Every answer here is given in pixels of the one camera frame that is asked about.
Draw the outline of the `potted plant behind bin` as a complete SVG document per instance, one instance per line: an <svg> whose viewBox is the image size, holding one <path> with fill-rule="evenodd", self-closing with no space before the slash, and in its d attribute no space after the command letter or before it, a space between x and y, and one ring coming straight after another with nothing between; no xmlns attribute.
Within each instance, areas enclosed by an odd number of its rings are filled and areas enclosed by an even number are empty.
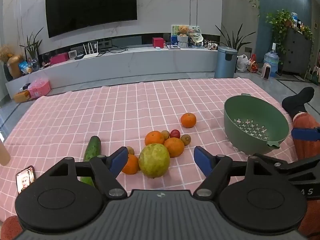
<svg viewBox="0 0 320 240"><path fill-rule="evenodd" d="M255 31L247 35L241 35L242 26L243 24L240 25L236 34L235 32L232 32L232 34L229 35L227 29L223 24L221 25L221 28L219 28L216 25L215 27L218 29L222 37L225 39L225 42L220 41L220 45L223 44L225 47L233 48L236 51L239 51L243 46L250 44L251 42L245 41L245 39L255 34Z"/></svg>

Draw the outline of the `black wall television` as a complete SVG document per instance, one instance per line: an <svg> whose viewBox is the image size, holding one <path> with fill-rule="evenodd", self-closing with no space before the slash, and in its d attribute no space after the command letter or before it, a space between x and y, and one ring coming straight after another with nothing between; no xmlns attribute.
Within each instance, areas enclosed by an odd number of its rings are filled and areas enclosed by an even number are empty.
<svg viewBox="0 0 320 240"><path fill-rule="evenodd" d="M137 0L46 0L48 36L137 19Z"/></svg>

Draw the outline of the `white plastic bag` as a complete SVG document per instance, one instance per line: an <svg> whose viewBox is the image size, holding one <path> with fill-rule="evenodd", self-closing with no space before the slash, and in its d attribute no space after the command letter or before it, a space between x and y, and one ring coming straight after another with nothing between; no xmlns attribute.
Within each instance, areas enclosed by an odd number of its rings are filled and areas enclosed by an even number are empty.
<svg viewBox="0 0 320 240"><path fill-rule="evenodd" d="M247 70L247 68L250 65L250 61L248 59L248 57L244 54L244 55L240 55L237 58L237 63L236 63L236 70L239 72L245 72Z"/></svg>

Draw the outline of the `green cucumber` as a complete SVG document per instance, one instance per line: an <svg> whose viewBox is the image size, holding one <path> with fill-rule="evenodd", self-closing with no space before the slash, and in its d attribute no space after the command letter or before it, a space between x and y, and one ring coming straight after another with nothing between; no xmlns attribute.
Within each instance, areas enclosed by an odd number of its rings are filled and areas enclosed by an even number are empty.
<svg viewBox="0 0 320 240"><path fill-rule="evenodd" d="M92 136L86 147L83 161L90 161L93 157L101 155L101 140L97 136ZM91 177L81 177L80 181L94 187Z"/></svg>

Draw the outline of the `kiwi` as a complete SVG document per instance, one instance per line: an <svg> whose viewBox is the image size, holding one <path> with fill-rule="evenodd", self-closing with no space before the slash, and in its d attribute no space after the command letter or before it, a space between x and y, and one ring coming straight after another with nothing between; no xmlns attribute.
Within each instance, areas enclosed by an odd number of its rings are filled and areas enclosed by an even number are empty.
<svg viewBox="0 0 320 240"><path fill-rule="evenodd" d="M131 146L127 146L126 148L127 148L129 154L135 155L135 150Z"/></svg>
<svg viewBox="0 0 320 240"><path fill-rule="evenodd" d="M170 138L170 133L167 130L161 131L161 134L163 135L164 140L167 140Z"/></svg>
<svg viewBox="0 0 320 240"><path fill-rule="evenodd" d="M188 146L191 143L191 136L184 134L181 136L180 140L184 143L185 146Z"/></svg>

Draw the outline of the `potted plant left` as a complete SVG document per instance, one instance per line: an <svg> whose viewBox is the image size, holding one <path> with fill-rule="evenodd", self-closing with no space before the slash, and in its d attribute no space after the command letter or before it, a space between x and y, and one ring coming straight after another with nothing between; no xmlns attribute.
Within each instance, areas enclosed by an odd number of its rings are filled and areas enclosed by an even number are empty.
<svg viewBox="0 0 320 240"><path fill-rule="evenodd" d="M27 36L27 42L25 45L20 44L20 47L23 47L25 52L29 54L30 61L28 60L28 62L29 65L33 68L34 72L40 69L39 47L42 43L42 40L38 40L37 37L42 29L43 28L41 28L36 34L31 33L29 36Z"/></svg>

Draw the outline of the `blue-grey trash bin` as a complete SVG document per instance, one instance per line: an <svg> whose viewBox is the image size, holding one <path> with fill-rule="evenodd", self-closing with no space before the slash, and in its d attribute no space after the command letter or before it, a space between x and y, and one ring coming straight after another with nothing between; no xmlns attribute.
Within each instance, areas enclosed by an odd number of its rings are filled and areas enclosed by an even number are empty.
<svg viewBox="0 0 320 240"><path fill-rule="evenodd" d="M238 51L233 48L223 46L218 47L217 62L215 68L216 79L226 79L234 77L237 54Z"/></svg>

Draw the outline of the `pink checkered cloth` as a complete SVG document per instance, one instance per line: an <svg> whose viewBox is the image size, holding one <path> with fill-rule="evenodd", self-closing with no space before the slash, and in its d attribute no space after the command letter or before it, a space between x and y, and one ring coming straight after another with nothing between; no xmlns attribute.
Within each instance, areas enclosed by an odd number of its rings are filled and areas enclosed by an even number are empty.
<svg viewBox="0 0 320 240"><path fill-rule="evenodd" d="M1 220L15 214L16 174L32 165L39 177L64 157L81 161L92 136L101 140L101 151L110 155L131 146L139 155L145 136L152 131L172 131L191 136L184 152L170 161L168 172L157 179L142 173L120 174L126 191L132 189L188 189L194 191L204 175L195 165L193 150L201 146L213 155L245 160L228 141L223 107L231 96L247 93L276 108L281 105L248 79L194 79L134 83L43 96L27 103L4 144L10 162L1 167ZM185 128L180 118L196 116L196 125Z"/></svg>

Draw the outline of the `black sock foot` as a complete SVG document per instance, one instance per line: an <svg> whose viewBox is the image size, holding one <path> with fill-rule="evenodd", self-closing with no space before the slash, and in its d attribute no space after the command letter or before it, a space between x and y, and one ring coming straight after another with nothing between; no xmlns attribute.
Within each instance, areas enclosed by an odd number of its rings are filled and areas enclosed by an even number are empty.
<svg viewBox="0 0 320 240"><path fill-rule="evenodd" d="M305 104L314 97L315 90L312 87L303 88L298 94L285 98L281 106L289 114L291 119L299 113L307 113Z"/></svg>

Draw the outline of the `teddy bear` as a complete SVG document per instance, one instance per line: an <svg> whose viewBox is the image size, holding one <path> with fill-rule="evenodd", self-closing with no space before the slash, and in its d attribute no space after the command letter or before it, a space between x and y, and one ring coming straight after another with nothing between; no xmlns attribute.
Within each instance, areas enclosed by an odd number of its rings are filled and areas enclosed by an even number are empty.
<svg viewBox="0 0 320 240"><path fill-rule="evenodd" d="M178 26L178 36L188 36L189 34L189 27L186 25L179 25Z"/></svg>

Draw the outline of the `red tomato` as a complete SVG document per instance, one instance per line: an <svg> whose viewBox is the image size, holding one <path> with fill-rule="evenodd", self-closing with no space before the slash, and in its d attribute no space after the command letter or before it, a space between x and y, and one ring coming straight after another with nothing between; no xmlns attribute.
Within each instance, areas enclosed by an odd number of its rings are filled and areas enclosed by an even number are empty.
<svg viewBox="0 0 320 240"><path fill-rule="evenodd" d="M170 132L170 137L171 138L178 138L180 139L181 137L181 133L178 129L173 129L171 132Z"/></svg>

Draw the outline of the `orange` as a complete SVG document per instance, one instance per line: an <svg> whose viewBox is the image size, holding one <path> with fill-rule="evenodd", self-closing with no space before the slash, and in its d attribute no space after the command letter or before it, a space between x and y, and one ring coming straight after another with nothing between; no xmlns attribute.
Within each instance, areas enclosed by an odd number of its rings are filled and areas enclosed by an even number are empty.
<svg viewBox="0 0 320 240"><path fill-rule="evenodd" d="M185 148L185 145L181 139L178 138L168 138L164 142L164 146L169 151L169 155L171 158L179 157Z"/></svg>
<svg viewBox="0 0 320 240"><path fill-rule="evenodd" d="M133 175L139 172L138 158L135 155L129 154L126 165L123 167L122 172L124 174Z"/></svg>
<svg viewBox="0 0 320 240"><path fill-rule="evenodd" d="M197 119L193 113L185 113L180 118L181 125L185 128L192 128L196 125Z"/></svg>
<svg viewBox="0 0 320 240"><path fill-rule="evenodd" d="M145 136L144 142L146 146L150 144L164 144L165 139L164 135L161 132L152 131Z"/></svg>

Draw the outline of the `grey drawer cabinet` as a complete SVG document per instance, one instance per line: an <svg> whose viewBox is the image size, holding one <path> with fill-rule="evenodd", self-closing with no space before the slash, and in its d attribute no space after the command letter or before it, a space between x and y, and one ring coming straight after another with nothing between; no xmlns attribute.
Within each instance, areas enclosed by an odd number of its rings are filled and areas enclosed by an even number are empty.
<svg viewBox="0 0 320 240"><path fill-rule="evenodd" d="M289 29L285 42L286 53L282 58L282 71L304 75L307 71L312 41L293 29Z"/></svg>

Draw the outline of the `large green-yellow pomelo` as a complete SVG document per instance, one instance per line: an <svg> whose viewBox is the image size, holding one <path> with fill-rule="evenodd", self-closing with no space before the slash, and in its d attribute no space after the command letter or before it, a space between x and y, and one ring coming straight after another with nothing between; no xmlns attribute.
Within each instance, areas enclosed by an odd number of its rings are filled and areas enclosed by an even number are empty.
<svg viewBox="0 0 320 240"><path fill-rule="evenodd" d="M170 165L170 154L163 144L149 144L138 158L139 168L149 178L163 176Z"/></svg>

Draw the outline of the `pink storage box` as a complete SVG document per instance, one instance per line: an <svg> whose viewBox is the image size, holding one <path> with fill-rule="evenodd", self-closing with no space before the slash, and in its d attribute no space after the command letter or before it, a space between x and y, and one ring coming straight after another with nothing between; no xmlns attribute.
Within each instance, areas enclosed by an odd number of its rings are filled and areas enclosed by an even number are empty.
<svg viewBox="0 0 320 240"><path fill-rule="evenodd" d="M50 91L50 82L48 79L38 79L28 86L28 91L32 99L46 96Z"/></svg>

